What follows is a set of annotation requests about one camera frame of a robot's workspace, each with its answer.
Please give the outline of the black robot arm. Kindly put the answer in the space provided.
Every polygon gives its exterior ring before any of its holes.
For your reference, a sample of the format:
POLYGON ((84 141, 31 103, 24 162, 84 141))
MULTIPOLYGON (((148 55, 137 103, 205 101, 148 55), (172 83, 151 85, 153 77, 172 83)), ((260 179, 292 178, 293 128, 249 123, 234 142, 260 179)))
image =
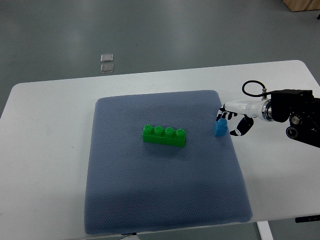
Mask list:
POLYGON ((286 135, 295 141, 320 146, 320 99, 312 90, 284 89, 269 93, 271 118, 289 121, 286 135))

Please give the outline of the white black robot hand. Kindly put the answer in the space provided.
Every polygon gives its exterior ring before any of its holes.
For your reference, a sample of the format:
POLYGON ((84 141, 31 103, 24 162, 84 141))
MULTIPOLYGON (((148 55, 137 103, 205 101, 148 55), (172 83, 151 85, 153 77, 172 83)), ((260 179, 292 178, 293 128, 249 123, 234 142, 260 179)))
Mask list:
POLYGON ((263 121, 273 121, 271 114, 271 100, 250 100, 250 101, 229 101, 224 103, 218 110, 216 121, 242 115, 243 118, 234 130, 229 132, 232 136, 243 136, 254 125, 254 119, 259 118, 263 121))

